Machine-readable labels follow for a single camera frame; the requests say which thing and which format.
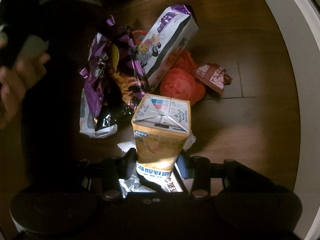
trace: yellow juice carton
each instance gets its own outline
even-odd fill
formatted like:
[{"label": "yellow juice carton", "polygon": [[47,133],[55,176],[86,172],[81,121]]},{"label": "yellow juice carton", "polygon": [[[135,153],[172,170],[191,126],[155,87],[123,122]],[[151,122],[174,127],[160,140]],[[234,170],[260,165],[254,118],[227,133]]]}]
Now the yellow juice carton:
[{"label": "yellow juice carton", "polygon": [[152,182],[169,178],[190,135],[190,102],[146,94],[131,122],[137,172]]}]

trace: red plastic bag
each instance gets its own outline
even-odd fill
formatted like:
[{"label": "red plastic bag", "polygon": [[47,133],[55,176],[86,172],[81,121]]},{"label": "red plastic bag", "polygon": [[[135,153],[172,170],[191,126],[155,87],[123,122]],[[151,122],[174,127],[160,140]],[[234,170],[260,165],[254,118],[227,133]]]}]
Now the red plastic bag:
[{"label": "red plastic bag", "polygon": [[191,105],[194,105],[204,97],[205,87],[185,70],[172,68],[161,81],[160,94],[170,98],[187,100]]},{"label": "red plastic bag", "polygon": [[176,67],[185,70],[189,74],[191,74],[193,70],[199,68],[199,66],[194,62],[193,58],[191,57],[190,51],[185,49],[181,52],[176,63],[172,66],[172,68]]}]

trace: cartoon illustration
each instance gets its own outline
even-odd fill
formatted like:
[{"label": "cartoon illustration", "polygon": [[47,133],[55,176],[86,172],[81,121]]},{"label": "cartoon illustration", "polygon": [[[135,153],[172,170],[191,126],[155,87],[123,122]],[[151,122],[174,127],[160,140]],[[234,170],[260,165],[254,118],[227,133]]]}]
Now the cartoon illustration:
[{"label": "cartoon illustration", "polygon": [[161,18],[161,24],[158,27],[158,33],[160,34],[164,27],[176,16],[177,14],[174,12],[168,12],[165,16]]},{"label": "cartoon illustration", "polygon": [[151,57],[159,55],[158,49],[161,48],[160,35],[152,35],[150,39],[145,40],[138,46],[139,61],[144,67]]},{"label": "cartoon illustration", "polygon": [[174,12],[168,12],[161,18],[161,24],[158,27],[157,31],[158,34],[153,34],[150,39],[146,39],[143,43],[140,43],[138,46],[138,60],[140,62],[140,65],[142,67],[146,66],[148,63],[148,60],[152,57],[158,57],[159,51],[158,49],[161,48],[160,43],[160,35],[164,28],[167,26],[167,24],[175,17],[177,16]]}]

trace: person's hand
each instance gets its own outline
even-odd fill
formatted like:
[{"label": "person's hand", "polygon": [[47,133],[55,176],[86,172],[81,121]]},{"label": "person's hand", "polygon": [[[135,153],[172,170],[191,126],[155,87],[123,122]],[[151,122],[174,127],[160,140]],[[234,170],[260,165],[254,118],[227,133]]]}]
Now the person's hand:
[{"label": "person's hand", "polygon": [[[5,45],[6,40],[0,38],[0,48]],[[50,56],[43,53],[28,60],[18,59],[11,70],[0,67],[0,129],[17,113],[26,91],[46,74],[44,64],[49,59]]]}]

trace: screw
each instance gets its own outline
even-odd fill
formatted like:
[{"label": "screw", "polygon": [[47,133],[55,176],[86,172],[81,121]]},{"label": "screw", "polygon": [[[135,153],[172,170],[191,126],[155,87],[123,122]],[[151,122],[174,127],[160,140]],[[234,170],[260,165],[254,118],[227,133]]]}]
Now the screw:
[{"label": "screw", "polygon": [[103,194],[105,200],[114,200],[120,195],[120,192],[117,190],[108,190]]},{"label": "screw", "polygon": [[150,199],[144,199],[144,200],[143,200],[143,203],[144,203],[144,204],[151,204],[152,201],[151,201]]},{"label": "screw", "polygon": [[191,193],[195,198],[204,198],[209,195],[209,193],[204,189],[196,189]]}]

